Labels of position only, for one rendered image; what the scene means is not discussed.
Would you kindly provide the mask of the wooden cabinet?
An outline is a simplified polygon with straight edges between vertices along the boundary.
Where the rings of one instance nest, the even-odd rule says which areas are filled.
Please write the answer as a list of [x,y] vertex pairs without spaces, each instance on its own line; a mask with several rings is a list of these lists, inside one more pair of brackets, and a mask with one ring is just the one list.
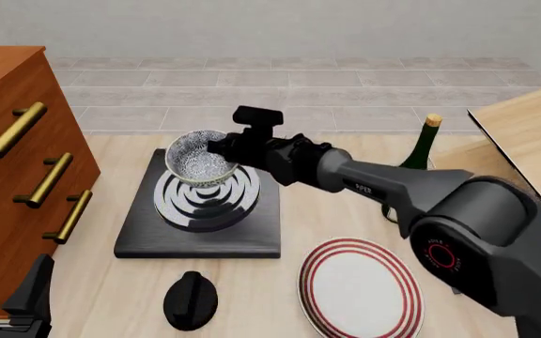
[[[3,303],[17,289],[35,259],[52,254],[59,244],[41,238],[56,232],[73,202],[71,195],[90,190],[98,167],[86,139],[47,61],[42,47],[0,46],[0,135],[18,117],[13,109],[41,102],[48,111],[0,159],[0,318]],[[74,159],[39,208],[12,202],[31,193],[51,168],[46,158],[69,152]]]

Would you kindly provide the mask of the patterned blue white bowl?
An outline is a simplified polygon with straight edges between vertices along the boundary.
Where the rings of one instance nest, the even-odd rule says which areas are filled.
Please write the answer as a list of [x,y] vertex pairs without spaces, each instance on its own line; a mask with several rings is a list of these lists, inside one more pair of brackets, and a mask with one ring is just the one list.
[[223,131],[189,131],[174,140],[165,151],[167,170],[180,182],[194,188],[211,188],[232,177],[238,165],[208,152],[209,141],[223,140]]

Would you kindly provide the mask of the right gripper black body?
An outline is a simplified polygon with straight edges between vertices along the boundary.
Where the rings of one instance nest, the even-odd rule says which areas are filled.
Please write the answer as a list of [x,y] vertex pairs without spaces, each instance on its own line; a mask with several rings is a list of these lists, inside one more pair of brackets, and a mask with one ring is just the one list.
[[267,164],[268,143],[274,140],[273,131],[230,132],[224,139],[223,157],[228,162],[236,162],[270,173]]

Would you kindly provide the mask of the round black stove knob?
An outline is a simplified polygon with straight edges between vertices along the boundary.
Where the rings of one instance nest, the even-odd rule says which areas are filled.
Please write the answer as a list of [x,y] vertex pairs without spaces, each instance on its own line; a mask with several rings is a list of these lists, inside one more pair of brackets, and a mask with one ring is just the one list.
[[218,308],[214,284],[197,271],[187,271],[167,291],[163,313],[168,323],[181,331],[201,329]]

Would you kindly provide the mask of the pale wooden board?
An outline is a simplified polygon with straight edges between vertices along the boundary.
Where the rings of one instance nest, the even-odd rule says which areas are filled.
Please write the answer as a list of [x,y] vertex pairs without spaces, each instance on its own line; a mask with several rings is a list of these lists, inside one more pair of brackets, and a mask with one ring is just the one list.
[[541,89],[470,112],[480,137],[440,137],[432,161],[501,177],[541,201]]

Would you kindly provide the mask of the green bottle with cork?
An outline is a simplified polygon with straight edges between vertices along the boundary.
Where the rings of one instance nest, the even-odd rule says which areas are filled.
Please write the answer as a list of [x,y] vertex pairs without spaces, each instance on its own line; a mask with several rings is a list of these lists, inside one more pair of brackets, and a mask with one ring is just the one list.
[[428,157],[436,135],[438,134],[442,117],[436,114],[427,115],[425,123],[414,146],[414,149],[401,163],[401,168],[426,170]]

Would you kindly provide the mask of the white plate with red rings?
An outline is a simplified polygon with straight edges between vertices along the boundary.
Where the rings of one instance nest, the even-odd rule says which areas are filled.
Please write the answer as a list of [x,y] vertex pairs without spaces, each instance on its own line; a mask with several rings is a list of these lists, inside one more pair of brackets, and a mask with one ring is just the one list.
[[322,338],[418,338],[425,319],[409,267],[362,238],[332,238],[306,255],[298,296]]

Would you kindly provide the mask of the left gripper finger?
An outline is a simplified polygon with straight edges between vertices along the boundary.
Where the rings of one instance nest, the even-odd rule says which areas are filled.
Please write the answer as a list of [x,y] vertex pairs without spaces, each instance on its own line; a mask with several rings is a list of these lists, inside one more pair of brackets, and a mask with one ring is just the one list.
[[50,286],[53,269],[54,260],[48,254],[38,256],[18,288],[2,306],[10,320],[51,320]]

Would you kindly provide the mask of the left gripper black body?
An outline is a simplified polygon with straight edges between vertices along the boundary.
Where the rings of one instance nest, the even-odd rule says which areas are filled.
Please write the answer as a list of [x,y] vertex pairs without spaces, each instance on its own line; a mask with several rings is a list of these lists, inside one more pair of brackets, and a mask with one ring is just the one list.
[[51,323],[33,317],[0,319],[0,338],[48,338]]

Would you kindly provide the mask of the flat black stove plate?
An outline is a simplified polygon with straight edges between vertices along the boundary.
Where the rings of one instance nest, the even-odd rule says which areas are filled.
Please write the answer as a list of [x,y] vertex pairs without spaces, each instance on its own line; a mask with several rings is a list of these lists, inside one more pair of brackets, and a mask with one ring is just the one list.
[[280,258],[279,185],[239,167],[212,188],[167,170],[156,149],[114,248],[116,258]]

